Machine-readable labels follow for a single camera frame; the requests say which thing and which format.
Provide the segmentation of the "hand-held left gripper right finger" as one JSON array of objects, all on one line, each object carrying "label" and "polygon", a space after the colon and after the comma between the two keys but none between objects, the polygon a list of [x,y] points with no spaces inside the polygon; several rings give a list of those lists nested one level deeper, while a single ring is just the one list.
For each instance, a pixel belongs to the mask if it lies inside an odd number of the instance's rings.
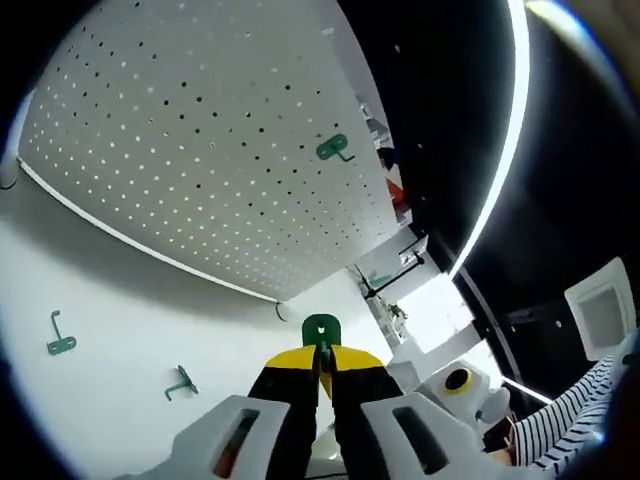
[{"label": "hand-held left gripper right finger", "polygon": [[335,435],[351,479],[487,479],[471,428],[419,392],[405,394],[371,354],[332,348]]}]

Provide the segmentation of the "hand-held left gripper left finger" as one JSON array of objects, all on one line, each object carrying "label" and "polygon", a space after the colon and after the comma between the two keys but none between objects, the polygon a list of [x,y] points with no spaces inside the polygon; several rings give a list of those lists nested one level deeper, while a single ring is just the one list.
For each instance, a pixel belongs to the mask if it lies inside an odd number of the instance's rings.
[{"label": "hand-held left gripper left finger", "polygon": [[232,395],[175,436],[167,459],[125,479],[303,479],[316,438],[315,348],[270,359],[249,393]]}]

